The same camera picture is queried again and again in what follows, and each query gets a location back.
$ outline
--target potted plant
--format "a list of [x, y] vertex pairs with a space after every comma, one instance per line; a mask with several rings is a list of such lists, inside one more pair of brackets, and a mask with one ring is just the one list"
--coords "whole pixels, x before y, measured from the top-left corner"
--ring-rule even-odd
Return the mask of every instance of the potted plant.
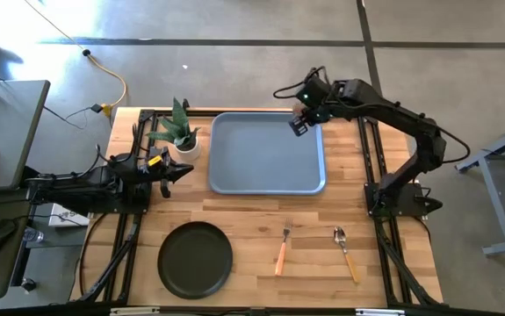
[[172, 120], [162, 117], [160, 122], [166, 132], [151, 132], [147, 136], [152, 140], [166, 140], [174, 144], [180, 158], [185, 161], [192, 161], [199, 157], [201, 146], [198, 140], [198, 129], [190, 129], [188, 116], [184, 107], [174, 98], [172, 105]]

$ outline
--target wooden table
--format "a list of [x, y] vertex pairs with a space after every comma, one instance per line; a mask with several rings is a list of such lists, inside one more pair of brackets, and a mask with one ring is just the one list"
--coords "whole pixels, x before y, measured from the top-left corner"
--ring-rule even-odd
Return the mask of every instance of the wooden table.
[[[108, 155], [129, 150], [131, 126], [137, 121], [139, 112], [140, 108], [118, 109]], [[149, 212], [143, 217], [129, 305], [386, 306], [375, 228], [366, 215], [363, 192], [366, 179], [357, 123], [333, 120], [322, 126], [328, 184], [321, 194], [309, 197], [225, 196], [210, 191], [207, 186], [212, 120], [191, 118], [191, 126], [201, 127], [198, 137], [202, 152], [193, 162], [195, 169], [170, 186], [172, 197], [162, 198], [158, 184], [153, 189]], [[406, 137], [390, 126], [379, 126], [387, 167], [396, 170], [408, 158]], [[170, 153], [179, 161], [171, 146]], [[376, 169], [374, 174], [379, 178]], [[293, 227], [284, 273], [275, 277], [286, 217], [293, 218]], [[156, 261], [164, 238], [174, 228], [196, 220], [210, 222], [227, 235], [233, 247], [234, 263], [227, 283], [219, 292], [208, 298], [186, 300], [164, 288]], [[92, 235], [84, 264], [86, 287], [94, 283], [110, 260], [117, 221], [118, 216], [108, 216]], [[408, 267], [431, 297], [441, 301], [426, 231], [414, 219], [398, 218], [398, 221]], [[333, 242], [334, 226], [342, 226], [348, 235], [350, 255], [361, 278], [358, 285], [352, 281], [341, 249]], [[119, 292], [122, 275], [120, 266], [115, 295]], [[395, 292], [400, 297], [395, 269], [392, 269], [392, 276]], [[76, 285], [71, 298], [78, 297]]]

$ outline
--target blue tray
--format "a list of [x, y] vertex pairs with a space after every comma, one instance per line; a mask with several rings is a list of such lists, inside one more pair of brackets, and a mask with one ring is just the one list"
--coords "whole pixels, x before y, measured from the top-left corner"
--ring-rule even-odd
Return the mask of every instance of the blue tray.
[[320, 126], [301, 137], [291, 113], [226, 112], [213, 120], [209, 186], [221, 194], [313, 195], [326, 185]]

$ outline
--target gray floor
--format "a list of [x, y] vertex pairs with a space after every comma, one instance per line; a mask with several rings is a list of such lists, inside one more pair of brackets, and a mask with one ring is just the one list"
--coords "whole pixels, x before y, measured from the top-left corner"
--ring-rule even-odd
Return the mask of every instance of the gray floor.
[[[363, 39], [355, 0], [31, 1], [76, 37]], [[505, 1], [365, 0], [364, 5], [373, 40], [505, 42]], [[24, 2], [0, 1], [0, 76], [48, 79], [47, 106], [62, 115], [114, 101], [120, 84], [94, 69], [78, 47], [37, 44], [59, 37]], [[370, 78], [363, 47], [87, 48], [125, 77], [129, 96], [122, 106], [170, 105], [173, 96], [187, 97], [194, 106], [286, 106], [271, 92], [318, 65], [326, 65], [331, 78]], [[473, 150], [505, 132], [505, 49], [377, 48], [375, 56], [386, 97], [426, 112]], [[84, 124], [83, 115], [71, 120]], [[101, 115], [87, 112], [87, 121], [81, 131], [44, 111], [28, 164], [40, 171], [85, 169], [94, 145], [105, 147], [110, 132]], [[449, 143], [448, 156], [461, 153]], [[481, 252], [482, 246], [502, 241], [502, 235], [480, 172], [462, 176], [446, 165], [421, 181], [444, 202], [430, 216], [429, 226], [445, 302], [505, 312], [505, 255], [486, 258]], [[46, 286], [27, 300], [9, 292], [0, 308], [65, 301], [77, 258], [66, 251], [74, 249], [36, 249], [39, 254], [30, 262], [34, 268], [28, 267], [27, 274]], [[35, 269], [40, 261], [46, 269]]]

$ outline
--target round plate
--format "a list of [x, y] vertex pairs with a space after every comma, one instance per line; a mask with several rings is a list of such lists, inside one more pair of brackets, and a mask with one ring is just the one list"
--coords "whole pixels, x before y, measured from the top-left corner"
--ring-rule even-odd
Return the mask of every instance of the round plate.
[[227, 281], [233, 249], [227, 236], [205, 222], [183, 224], [170, 233], [158, 253], [158, 275], [179, 298], [204, 298]]

